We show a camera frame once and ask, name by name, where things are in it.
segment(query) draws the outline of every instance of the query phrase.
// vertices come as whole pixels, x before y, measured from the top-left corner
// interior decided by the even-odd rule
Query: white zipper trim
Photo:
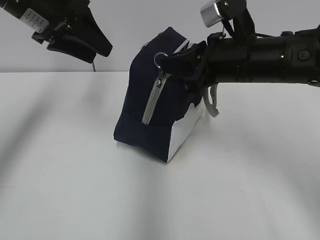
[[[182,49],[184,49],[187,46],[189,49],[192,45],[190,45],[190,41],[186,39],[175,51],[174,53],[179,53]],[[160,79],[158,76],[157,79],[154,82],[153,88],[151,90],[148,102],[146,104],[144,114],[142,117],[142,123],[145,125],[149,125],[150,121],[152,119],[152,116],[154,114],[154,111],[156,109],[156,105],[158,103],[159,97],[161,95],[162,90],[164,89],[166,82],[168,78],[170,77],[170,74],[164,74],[163,78]]]

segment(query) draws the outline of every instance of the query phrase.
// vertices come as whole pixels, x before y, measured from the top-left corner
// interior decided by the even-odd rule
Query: metal hook
[[[157,57],[158,56],[165,56],[165,57],[168,57],[168,54],[166,54],[165,52],[158,52],[156,55],[154,55],[154,58],[153,58],[153,61],[154,61],[154,65],[159,69],[161,70],[161,66],[157,63]]]

